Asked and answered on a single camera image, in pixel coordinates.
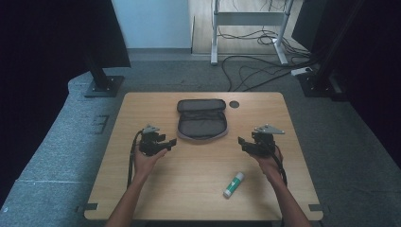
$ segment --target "forearm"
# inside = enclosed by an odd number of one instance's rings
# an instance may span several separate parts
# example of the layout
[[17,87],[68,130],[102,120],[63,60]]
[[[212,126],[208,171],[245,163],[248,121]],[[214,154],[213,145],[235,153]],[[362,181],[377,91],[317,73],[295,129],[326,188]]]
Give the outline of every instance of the forearm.
[[146,177],[133,177],[131,185],[110,215],[109,220],[106,223],[106,227],[130,226],[132,215],[135,211],[135,207],[145,181]]
[[283,181],[277,180],[271,182],[274,192],[277,196],[280,210],[283,215],[284,222],[288,227],[294,226],[311,226],[305,213],[289,192]]

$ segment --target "white glue stick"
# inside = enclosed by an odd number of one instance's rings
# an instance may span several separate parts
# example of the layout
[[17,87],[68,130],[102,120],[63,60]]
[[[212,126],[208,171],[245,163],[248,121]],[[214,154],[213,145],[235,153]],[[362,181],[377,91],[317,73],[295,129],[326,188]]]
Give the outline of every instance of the white glue stick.
[[228,184],[227,188],[223,192],[223,196],[226,199],[229,199],[243,179],[244,179],[244,174],[238,172],[236,176],[233,178],[233,180],[230,182],[230,184]]

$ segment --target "desk leg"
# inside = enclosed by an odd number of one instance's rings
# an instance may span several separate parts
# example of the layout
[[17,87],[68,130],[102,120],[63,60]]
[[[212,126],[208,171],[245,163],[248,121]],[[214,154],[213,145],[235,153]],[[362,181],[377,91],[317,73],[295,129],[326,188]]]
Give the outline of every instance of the desk leg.
[[212,65],[218,64],[218,0],[215,0],[215,9],[213,11],[211,63]]
[[294,0],[290,0],[288,2],[287,9],[284,14],[283,24],[281,24],[281,27],[280,27],[280,33],[278,34],[277,39],[273,39],[274,48],[277,52],[277,55],[278,55],[278,58],[280,59],[281,64],[288,64],[286,55],[284,54],[283,49],[281,48],[281,42],[283,41],[284,32],[286,31],[286,26],[288,23],[289,15],[291,14],[291,8],[292,8],[293,2],[294,2]]

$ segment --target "standing desk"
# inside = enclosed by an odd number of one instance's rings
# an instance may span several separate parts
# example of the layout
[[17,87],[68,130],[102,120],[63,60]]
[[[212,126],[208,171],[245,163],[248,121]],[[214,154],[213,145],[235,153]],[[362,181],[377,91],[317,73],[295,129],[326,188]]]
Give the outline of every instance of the standing desk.
[[[166,140],[176,138],[177,103],[191,98],[225,100],[229,132],[212,141],[177,138],[177,146],[158,161],[148,177],[134,219],[281,219],[269,182],[258,163],[237,143],[238,136],[253,142],[253,129],[267,123],[285,132],[274,135],[274,139],[284,155],[289,190],[310,220],[323,217],[322,211],[310,209],[310,205],[319,205],[319,200],[281,94],[128,93],[85,210],[87,219],[107,219],[124,194],[134,135],[150,124],[160,128],[158,132],[166,134]],[[233,100],[239,103],[238,108],[229,106]],[[238,171],[245,174],[245,179],[227,200],[222,193]]]

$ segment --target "small black round object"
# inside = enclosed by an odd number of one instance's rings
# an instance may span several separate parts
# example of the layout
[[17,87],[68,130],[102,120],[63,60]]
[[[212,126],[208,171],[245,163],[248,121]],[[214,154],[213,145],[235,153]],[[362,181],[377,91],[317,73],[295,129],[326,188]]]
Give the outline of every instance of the small black round object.
[[238,108],[239,107],[239,102],[231,101],[229,105],[230,105],[231,108]]

